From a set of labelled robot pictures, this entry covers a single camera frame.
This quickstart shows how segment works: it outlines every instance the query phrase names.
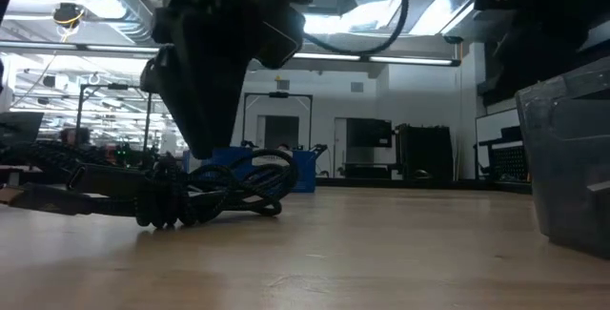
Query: black cable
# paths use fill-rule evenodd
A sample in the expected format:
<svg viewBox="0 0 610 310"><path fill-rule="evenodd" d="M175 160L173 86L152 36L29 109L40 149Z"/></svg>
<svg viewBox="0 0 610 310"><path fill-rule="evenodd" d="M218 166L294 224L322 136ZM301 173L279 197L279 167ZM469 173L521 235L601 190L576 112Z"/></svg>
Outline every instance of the black cable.
<svg viewBox="0 0 610 310"><path fill-rule="evenodd" d="M307 32L304 33L304 37L305 37L305 39L309 40L310 42L316 44L317 46L319 46L329 52L341 53L341 54L364 55L364 56L372 55L372 54L376 54L379 52L383 52L386 49L390 48L390 46L398 39L398 37L402 33L404 24L407 21L408 13L409 13L409 0L402 0L401 6L400 6L400 16L398 17L398 23L396 24L396 27L394 28L394 31L392 32L390 37L388 37L388 39L384 43L380 44L379 46L370 48L367 50L363 50L363 51L351 51L349 49L341 49L341 48L334 47L328 43L321 41L317 37L315 37Z"/></svg>
<svg viewBox="0 0 610 310"><path fill-rule="evenodd" d="M254 167L241 178L235 176L245 163L262 156L277 157L285 161L286 166L265 164ZM94 150L77 149L59 142L24 143L0 151L0 163L10 162L12 158L27 160L67 183L70 180L71 186L77 180L74 172L83 168L83 164L87 164L87 170L92 174L95 169L104 170L106 173L101 176L104 178L98 179L104 184L101 187L108 191L115 185L116 193L96 192L96 186L87 191L76 188L83 194L107 196L88 197L89 206L79 209L78 213L135 217L139 225L152 224L157 228L175 225L178 220L187 226L205 223L224 211L251 211L262 216L276 216L282 210L280 199L292 191L298 180L294 160L277 150L258 150L230 166L206 165L190 174L180 171L170 155L160 158L147 173L134 174L133 170L113 167ZM202 192L191 196L191 188ZM136 191L125 196L126 189ZM70 207L75 197L85 196L83 194L66 192L67 206Z"/></svg>

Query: ceiling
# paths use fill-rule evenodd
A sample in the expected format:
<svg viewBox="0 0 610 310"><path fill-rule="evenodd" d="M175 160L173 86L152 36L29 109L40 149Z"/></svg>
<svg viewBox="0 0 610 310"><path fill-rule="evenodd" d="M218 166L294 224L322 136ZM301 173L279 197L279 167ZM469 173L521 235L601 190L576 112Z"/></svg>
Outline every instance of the ceiling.
<svg viewBox="0 0 610 310"><path fill-rule="evenodd" d="M0 28L0 40L13 41L37 41L37 42L59 42L64 30L57 28L57 25L50 19L51 13L61 2L81 3L84 0L11 0L8 18ZM469 0L410 0L410 17L408 17L407 28L392 47L384 54L393 56L415 56L429 58L456 58L456 47L445 42L442 36L436 35L411 35L411 30L417 27L426 29L438 25L438 21L449 20L453 12L463 6ZM104 45L134 45L141 43L132 39L131 36L122 31L125 27L125 16L122 19L108 19L113 15L114 8L108 4L95 4L92 1L86 2L91 12L85 17L79 26L78 32L68 37L70 43L81 44L104 44ZM155 7L161 5L161 0L121 0L126 8L135 9L137 15L129 18L127 22L134 22L141 18L152 15ZM312 20L327 20L334 18L329 12L342 11L343 0L315 0L315 6L302 9L307 16L308 22ZM445 8L441 19L435 20L433 9L438 10L438 5ZM351 26L349 31L340 31L333 34L319 34L318 37L335 46L350 49L363 50L379 45L387 39L389 34L396 26L398 16L399 0L387 0L384 8L371 7L362 11L356 19L360 22L373 22L364 25ZM338 18L344 20L347 17L355 17L357 10L352 10ZM457 25L450 34L454 32L463 33L467 38L486 39L486 35L493 32L497 25L498 18L492 17L483 20L476 13L470 14L462 23ZM303 52L325 52L321 48L305 43ZM55 134L64 127L75 125L75 110L78 105L79 82L91 80L99 82L99 85L118 82L129 85L137 85L138 75L144 67L145 59L126 59L126 58L104 58L94 56L63 56L53 57L49 54L41 53L14 53L11 58L11 70L16 74L15 93L16 98L20 99L18 107L47 110L55 110L56 114L48 115L45 119L43 132ZM59 86L55 88L32 87L40 78L40 73L46 67L51 66L48 73L56 76ZM284 69L287 70L309 70L309 71L350 71L367 72L370 77L377 77L384 66L381 64L367 63L345 63L336 61L319 60L293 60ZM252 64L251 69L259 69L256 64ZM21 95L28 93L27 97L21 99ZM84 105L85 114L83 123L92 127L96 139L109 141L116 140L118 137L131 139L132 144L141 143L141 133L144 130L144 117L147 102L146 95L137 90L128 91L109 91L100 89L95 93L87 92L90 99ZM119 104L109 105L109 99L118 98ZM152 102L153 112L152 132L160 133L165 130L176 131L175 126L166 114L167 109L160 98L155 97ZM108 118L104 113L113 111L120 113L115 118Z"/></svg>

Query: ceiling light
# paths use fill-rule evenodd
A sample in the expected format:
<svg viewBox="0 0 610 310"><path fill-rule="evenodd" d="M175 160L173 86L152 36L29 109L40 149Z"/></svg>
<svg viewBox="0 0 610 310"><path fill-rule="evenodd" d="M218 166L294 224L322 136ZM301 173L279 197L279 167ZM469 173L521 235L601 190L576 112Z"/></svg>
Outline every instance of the ceiling light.
<svg viewBox="0 0 610 310"><path fill-rule="evenodd" d="M343 55L343 54L332 54L332 53L306 53L306 52L298 52L298 53L295 53L295 58L336 60L336 61L357 61L357 60L360 59L360 56L356 56L356 55Z"/></svg>
<svg viewBox="0 0 610 310"><path fill-rule="evenodd" d="M451 66L452 60L432 59L432 58L412 58L412 57L390 57L390 56L371 56L371 62L394 63L394 64L416 64L427 66Z"/></svg>
<svg viewBox="0 0 610 310"><path fill-rule="evenodd" d="M308 34L334 34L343 31L340 24L338 15L305 14L303 30Z"/></svg>
<svg viewBox="0 0 610 310"><path fill-rule="evenodd" d="M466 9L461 11L456 17L445 26L440 33L447 34L447 32L451 31L457 24L459 24L468 14L470 14L473 10L475 10L475 3L471 3Z"/></svg>
<svg viewBox="0 0 610 310"><path fill-rule="evenodd" d="M52 20L52 15L45 14L5 14L4 20Z"/></svg>
<svg viewBox="0 0 610 310"><path fill-rule="evenodd" d="M157 53L159 48L122 47L122 46L87 46L88 50L99 52L133 52L133 53Z"/></svg>
<svg viewBox="0 0 610 310"><path fill-rule="evenodd" d="M453 18L451 0L435 0L421 17L419 17L419 20L409 31L409 34L437 34L451 18Z"/></svg>
<svg viewBox="0 0 610 310"><path fill-rule="evenodd" d="M109 98L103 98L102 99L102 105L105 105L109 108L113 108L113 109L120 109L121 107L123 107L123 103L114 99L109 99Z"/></svg>
<svg viewBox="0 0 610 310"><path fill-rule="evenodd" d="M18 49L47 49L47 50L77 50L73 44L44 43L44 42L19 42L19 41L0 41L1 48Z"/></svg>
<svg viewBox="0 0 610 310"><path fill-rule="evenodd" d="M78 114L77 110L54 110L54 109L24 109L24 108L12 108L11 112L15 113L43 113L43 114L64 114L64 115L74 115ZM135 114L135 113L126 113L126 112L113 112L113 111L83 111L83 115L111 115L117 118L128 118L128 119L146 119L146 114ZM163 117L165 115L168 117L168 114L151 114L151 119L165 119Z"/></svg>

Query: blue box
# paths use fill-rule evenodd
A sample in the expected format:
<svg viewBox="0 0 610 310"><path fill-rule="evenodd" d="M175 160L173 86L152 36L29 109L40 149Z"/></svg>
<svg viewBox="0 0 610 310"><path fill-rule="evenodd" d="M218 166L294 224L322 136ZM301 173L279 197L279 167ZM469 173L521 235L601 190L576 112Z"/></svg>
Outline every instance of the blue box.
<svg viewBox="0 0 610 310"><path fill-rule="evenodd" d="M214 164L221 166L229 166L233 162L237 161L239 158L251 155L252 152L253 150L251 148L216 148L213 150L212 158L208 158L201 161L201 165ZM293 192L315 192L315 153L302 151L293 151L291 153L293 154L293 159L295 160L296 165L298 167L298 182L293 188ZM185 152L183 158L183 165L185 166L185 171L189 170L187 166L189 166L190 158L191 154L189 152ZM252 165L252 161L245 162L235 170L235 176L237 176L237 178L242 178L254 168L255 166Z"/></svg>

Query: wooden table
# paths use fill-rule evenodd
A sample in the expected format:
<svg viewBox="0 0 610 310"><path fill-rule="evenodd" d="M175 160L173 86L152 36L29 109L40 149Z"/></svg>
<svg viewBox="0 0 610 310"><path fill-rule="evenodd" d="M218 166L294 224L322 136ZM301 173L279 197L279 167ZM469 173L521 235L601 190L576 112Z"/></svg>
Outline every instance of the wooden table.
<svg viewBox="0 0 610 310"><path fill-rule="evenodd" d="M610 262L530 196L319 189L278 218L158 231L0 208L0 309L608 309Z"/></svg>

